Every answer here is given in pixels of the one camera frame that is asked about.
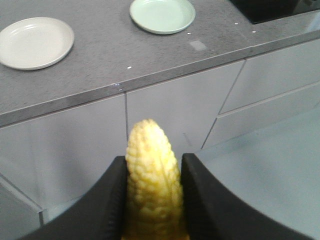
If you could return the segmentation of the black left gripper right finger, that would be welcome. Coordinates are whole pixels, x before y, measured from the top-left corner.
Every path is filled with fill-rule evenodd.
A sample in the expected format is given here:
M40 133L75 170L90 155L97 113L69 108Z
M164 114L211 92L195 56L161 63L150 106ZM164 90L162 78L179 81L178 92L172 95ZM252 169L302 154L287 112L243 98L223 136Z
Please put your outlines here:
M227 189L194 153L181 159L187 231L192 240L308 240Z

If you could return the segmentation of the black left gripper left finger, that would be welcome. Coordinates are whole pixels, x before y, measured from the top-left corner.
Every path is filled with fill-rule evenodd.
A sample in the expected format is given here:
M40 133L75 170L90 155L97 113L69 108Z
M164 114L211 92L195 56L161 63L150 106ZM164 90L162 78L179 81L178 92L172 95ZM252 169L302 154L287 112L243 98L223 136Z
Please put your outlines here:
M127 195L127 163L117 156L70 208L24 240L120 240Z

